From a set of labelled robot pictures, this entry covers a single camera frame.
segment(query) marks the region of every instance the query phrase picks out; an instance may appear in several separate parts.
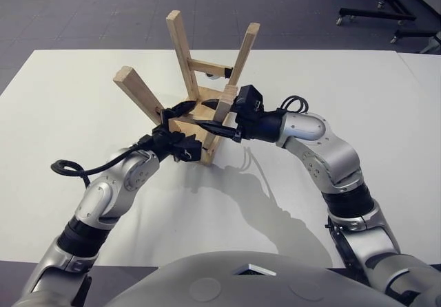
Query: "floor tile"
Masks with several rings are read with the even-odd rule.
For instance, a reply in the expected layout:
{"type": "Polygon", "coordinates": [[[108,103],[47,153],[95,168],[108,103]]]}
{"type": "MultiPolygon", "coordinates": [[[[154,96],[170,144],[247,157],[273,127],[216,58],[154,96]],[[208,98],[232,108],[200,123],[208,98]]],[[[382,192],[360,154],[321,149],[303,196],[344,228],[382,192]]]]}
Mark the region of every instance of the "floor tile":
{"type": "MultiPolygon", "coordinates": [[[[193,37],[187,35],[188,45],[190,49],[193,48],[193,37]]],[[[147,43],[145,44],[146,49],[174,49],[172,40],[169,34],[149,36],[147,38],[147,43]]]]}
{"type": "Polygon", "coordinates": [[[34,20],[31,16],[5,16],[0,18],[0,40],[17,38],[34,20]]]}
{"type": "Polygon", "coordinates": [[[146,49],[144,36],[105,36],[99,43],[100,49],[146,49]]]}
{"type": "Polygon", "coordinates": [[[31,53],[37,49],[50,49],[54,39],[17,40],[3,52],[0,68],[21,67],[31,53]]]}
{"type": "Polygon", "coordinates": [[[193,49],[237,50],[240,48],[240,36],[193,36],[193,49]]]}
{"type": "Polygon", "coordinates": [[[81,38],[102,36],[110,23],[111,14],[76,14],[60,37],[81,38]]]}
{"type": "Polygon", "coordinates": [[[194,35],[239,35],[237,17],[233,12],[209,14],[197,12],[194,35]]]}
{"type": "Polygon", "coordinates": [[[40,15],[73,15],[85,0],[48,0],[40,15]]]}
{"type": "Polygon", "coordinates": [[[118,13],[112,16],[105,36],[145,36],[152,24],[153,13],[118,13]]]}
{"type": "Polygon", "coordinates": [[[60,38],[52,45],[52,49],[99,49],[99,37],[80,37],[77,39],[60,38]]]}
{"type": "Polygon", "coordinates": [[[13,40],[0,40],[0,57],[13,42],[13,40]]]}
{"type": "Polygon", "coordinates": [[[51,14],[37,16],[19,35],[20,39],[55,39],[68,25],[72,16],[51,14]]]}
{"type": "Polygon", "coordinates": [[[115,12],[120,0],[84,0],[77,14],[111,14],[115,12]]]}

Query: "white table surface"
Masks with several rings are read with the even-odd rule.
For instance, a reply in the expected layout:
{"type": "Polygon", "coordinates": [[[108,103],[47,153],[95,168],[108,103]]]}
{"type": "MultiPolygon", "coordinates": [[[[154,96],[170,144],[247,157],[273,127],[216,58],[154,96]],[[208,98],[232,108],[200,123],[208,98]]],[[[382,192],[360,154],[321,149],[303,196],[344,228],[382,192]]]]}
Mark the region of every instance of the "white table surface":
{"type": "MultiPolygon", "coordinates": [[[[228,65],[237,51],[192,54],[228,65]]],[[[165,106],[185,96],[170,50],[36,51],[1,95],[0,260],[38,262],[72,217],[83,183],[51,172],[52,162],[101,165],[153,128],[112,82],[123,65],[135,67],[165,106]]],[[[402,252],[438,264],[440,86],[421,76],[439,75],[439,66],[440,57],[395,52],[256,50],[240,84],[254,84],[267,110],[289,95],[305,97],[358,151],[402,252]]],[[[197,77],[206,87],[225,84],[197,77]]],[[[160,266],[206,251],[252,250],[341,267],[326,218],[299,160],[268,143],[225,140],[211,167],[165,160],[97,263],[160,266]]]]}

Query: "wooden plank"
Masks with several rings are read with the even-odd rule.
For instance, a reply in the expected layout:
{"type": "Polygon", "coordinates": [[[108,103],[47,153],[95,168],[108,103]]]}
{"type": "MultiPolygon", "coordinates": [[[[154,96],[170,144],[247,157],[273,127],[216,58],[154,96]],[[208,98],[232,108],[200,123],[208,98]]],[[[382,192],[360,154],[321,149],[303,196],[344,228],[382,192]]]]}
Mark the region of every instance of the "wooden plank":
{"type": "MultiPolygon", "coordinates": [[[[118,87],[154,122],[161,123],[160,111],[164,108],[155,97],[143,79],[136,73],[133,67],[123,66],[113,78],[118,87]]],[[[172,122],[170,131],[180,131],[176,123],[172,122]]]]}
{"type": "Polygon", "coordinates": [[[231,66],[208,63],[207,61],[198,61],[197,59],[189,59],[188,65],[193,71],[208,73],[216,76],[225,76],[225,70],[233,70],[231,66]]]}
{"type": "MultiPolygon", "coordinates": [[[[213,119],[219,123],[223,123],[229,113],[229,109],[233,105],[237,95],[238,88],[236,85],[226,85],[223,93],[220,95],[219,104],[214,112],[213,119]]],[[[203,140],[203,148],[209,149],[212,146],[215,135],[208,133],[203,140]]]]}
{"type": "Polygon", "coordinates": [[[247,32],[245,33],[245,38],[243,39],[242,45],[239,50],[239,54],[236,59],[236,63],[233,67],[232,76],[229,79],[228,84],[237,85],[240,75],[242,74],[243,67],[245,66],[245,61],[248,58],[249,51],[251,50],[254,40],[256,39],[257,33],[259,31],[259,23],[250,23],[247,32]]]}
{"type": "Polygon", "coordinates": [[[179,66],[181,67],[188,98],[190,100],[197,100],[199,98],[198,83],[194,71],[192,71],[188,65],[188,61],[192,57],[190,55],[181,11],[171,11],[167,16],[166,21],[178,57],[179,66]]]}

